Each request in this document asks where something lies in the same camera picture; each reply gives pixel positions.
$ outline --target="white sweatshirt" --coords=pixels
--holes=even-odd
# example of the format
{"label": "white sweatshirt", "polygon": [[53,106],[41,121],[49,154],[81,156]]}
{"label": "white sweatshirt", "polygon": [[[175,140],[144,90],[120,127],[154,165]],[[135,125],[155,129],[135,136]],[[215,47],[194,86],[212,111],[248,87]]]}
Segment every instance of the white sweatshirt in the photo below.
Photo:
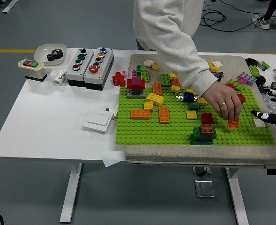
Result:
{"label": "white sweatshirt", "polygon": [[184,88],[199,96],[217,78],[198,56],[191,36],[196,32],[203,0],[134,0],[134,31],[145,50],[156,50]]}

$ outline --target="white bowl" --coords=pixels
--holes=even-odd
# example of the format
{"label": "white bowl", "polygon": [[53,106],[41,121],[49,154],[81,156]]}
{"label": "white bowl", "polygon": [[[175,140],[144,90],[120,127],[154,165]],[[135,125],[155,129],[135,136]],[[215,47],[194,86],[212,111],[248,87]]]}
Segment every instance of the white bowl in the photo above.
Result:
{"label": "white bowl", "polygon": [[[47,55],[52,53],[54,49],[61,49],[63,57],[54,61],[48,61]],[[34,54],[34,60],[37,62],[43,62],[44,66],[56,66],[62,63],[66,58],[67,48],[63,44],[45,44],[37,48]]]}

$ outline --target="white table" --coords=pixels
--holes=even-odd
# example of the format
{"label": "white table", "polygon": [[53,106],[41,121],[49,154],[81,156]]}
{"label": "white table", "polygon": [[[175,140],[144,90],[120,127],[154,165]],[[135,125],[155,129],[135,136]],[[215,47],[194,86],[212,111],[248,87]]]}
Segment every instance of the white table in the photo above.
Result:
{"label": "white table", "polygon": [[[65,61],[53,69],[66,70],[78,49],[68,48]],[[26,80],[1,131],[0,158],[53,160],[70,165],[70,179],[60,222],[70,223],[82,163],[101,161],[89,132],[83,130],[81,113],[114,107],[119,101],[119,87],[112,83],[118,71],[127,71],[132,54],[156,54],[154,51],[114,50],[114,64],[103,91],[52,84],[53,77],[44,82]],[[206,53],[200,55],[239,55],[267,62],[276,68],[276,55]],[[260,71],[271,84],[270,70]],[[115,143],[108,143],[110,149]],[[239,189],[236,170],[227,169],[238,222],[247,216]]]}

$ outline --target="table leg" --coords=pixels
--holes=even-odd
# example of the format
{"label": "table leg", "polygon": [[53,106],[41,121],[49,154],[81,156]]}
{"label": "table leg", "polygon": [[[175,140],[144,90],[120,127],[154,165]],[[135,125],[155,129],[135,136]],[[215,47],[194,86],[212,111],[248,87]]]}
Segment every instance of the table leg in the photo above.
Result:
{"label": "table leg", "polygon": [[60,223],[69,224],[71,222],[73,206],[76,197],[76,191],[78,186],[78,181],[80,179],[82,164],[73,163],[69,164],[71,170],[69,183],[66,191],[66,196],[64,200],[64,205],[62,209],[62,214],[60,218]]}
{"label": "table leg", "polygon": [[231,190],[231,198],[233,202],[233,206],[236,213],[236,219],[238,225],[249,225],[247,214],[239,186],[237,172],[239,169],[237,168],[226,168],[226,174],[228,183],[230,185]]}

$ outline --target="person's leg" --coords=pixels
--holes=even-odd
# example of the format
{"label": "person's leg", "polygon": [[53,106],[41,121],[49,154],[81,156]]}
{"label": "person's leg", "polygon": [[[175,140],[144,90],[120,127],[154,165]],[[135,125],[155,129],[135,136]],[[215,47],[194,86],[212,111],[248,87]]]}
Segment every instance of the person's leg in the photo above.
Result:
{"label": "person's leg", "polygon": [[265,21],[270,20],[275,10],[276,10],[276,0],[271,0],[271,2],[269,3],[269,7],[267,9],[267,12],[264,15],[264,20]]}

